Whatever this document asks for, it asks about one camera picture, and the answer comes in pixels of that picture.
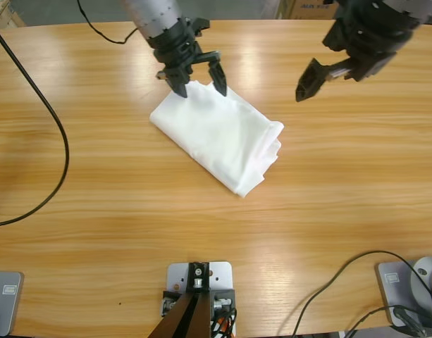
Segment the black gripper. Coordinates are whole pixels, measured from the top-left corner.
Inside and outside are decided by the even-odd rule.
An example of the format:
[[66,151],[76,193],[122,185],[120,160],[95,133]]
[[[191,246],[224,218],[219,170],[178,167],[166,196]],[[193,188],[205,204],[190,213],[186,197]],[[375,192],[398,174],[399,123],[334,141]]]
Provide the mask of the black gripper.
[[377,74],[412,38],[422,23],[394,2],[339,1],[335,22],[323,39],[332,51],[345,51],[348,58],[333,65],[321,65],[313,58],[295,90],[296,102],[315,96],[328,80],[343,76],[357,82]]
[[[202,30],[209,28],[210,21],[205,18],[179,18],[170,28],[162,29],[160,35],[147,39],[158,62],[166,67],[158,72],[158,79],[165,80],[172,91],[182,98],[187,98],[185,85],[190,81],[186,70],[197,63],[209,63],[214,88],[221,95],[227,95],[228,87],[220,64],[220,53],[203,52],[196,40],[202,35]],[[184,67],[185,70],[173,69],[179,67]]]

